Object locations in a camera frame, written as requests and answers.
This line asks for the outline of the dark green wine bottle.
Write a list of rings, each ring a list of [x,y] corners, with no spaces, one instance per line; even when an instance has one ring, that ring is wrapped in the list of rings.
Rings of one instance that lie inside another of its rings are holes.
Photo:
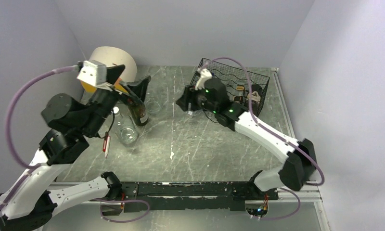
[[[254,113],[260,107],[262,92],[263,92],[263,88],[260,85],[253,84],[252,85],[252,93],[251,94],[249,94],[249,93],[247,94],[246,106],[249,107],[249,100],[251,100],[252,101],[251,105],[252,105]]]

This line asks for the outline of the blue square bottle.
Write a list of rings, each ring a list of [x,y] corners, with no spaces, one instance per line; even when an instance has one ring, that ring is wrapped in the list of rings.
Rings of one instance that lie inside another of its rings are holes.
[[[200,77],[200,75],[199,75],[198,71],[196,71],[196,72],[194,73],[193,78],[192,78],[192,80],[191,80],[191,82],[190,82],[189,85],[192,85],[192,86],[195,87],[195,84],[196,84],[197,80],[199,79],[199,77]],[[197,111],[187,111],[187,114],[190,115],[190,116],[195,116],[197,113],[198,113],[198,110],[197,110]]]

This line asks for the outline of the clear bottle silver cap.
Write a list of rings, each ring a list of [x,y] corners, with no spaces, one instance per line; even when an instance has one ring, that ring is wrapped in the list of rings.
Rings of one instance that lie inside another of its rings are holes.
[[[161,93],[162,93],[161,87],[155,81],[151,81],[148,85],[146,98],[145,98],[145,106],[146,106],[147,112],[150,115],[158,114],[162,109]]]

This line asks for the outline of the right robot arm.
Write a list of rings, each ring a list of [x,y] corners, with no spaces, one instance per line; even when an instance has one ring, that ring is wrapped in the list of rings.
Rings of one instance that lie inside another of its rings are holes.
[[[201,89],[186,86],[176,104],[185,112],[213,113],[219,124],[251,138],[278,158],[282,167],[255,174],[254,183],[248,186],[253,199],[260,199],[268,190],[278,187],[299,191],[316,170],[317,160],[310,140],[286,136],[251,115],[247,107],[230,100],[226,86],[219,79],[207,80]]]

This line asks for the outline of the dark bottle black neck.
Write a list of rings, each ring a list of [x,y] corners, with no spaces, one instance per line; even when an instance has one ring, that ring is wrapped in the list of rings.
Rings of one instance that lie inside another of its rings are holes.
[[[148,123],[148,114],[144,102],[134,94],[125,94],[124,104],[128,107],[131,117],[137,126],[145,126]]]

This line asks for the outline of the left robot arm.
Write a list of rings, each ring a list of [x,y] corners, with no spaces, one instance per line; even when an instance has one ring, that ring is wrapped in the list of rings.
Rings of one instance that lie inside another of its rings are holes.
[[[114,84],[126,70],[123,64],[111,67],[97,61],[83,61],[73,66],[51,70],[23,85],[9,103],[5,117],[5,137],[9,151],[24,172],[6,192],[0,193],[0,230],[34,231],[42,228],[58,213],[89,200],[105,203],[126,202],[123,186],[113,172],[104,172],[85,183],[60,190],[49,186],[89,147],[89,138],[99,138],[99,129],[113,112],[117,102],[141,105],[150,77],[126,83],[125,91]],[[40,141],[34,158],[24,162],[16,152],[11,135],[14,109],[23,93],[47,77],[76,71],[78,79],[95,86],[86,104],[70,95],[53,96],[41,115],[49,132]]]

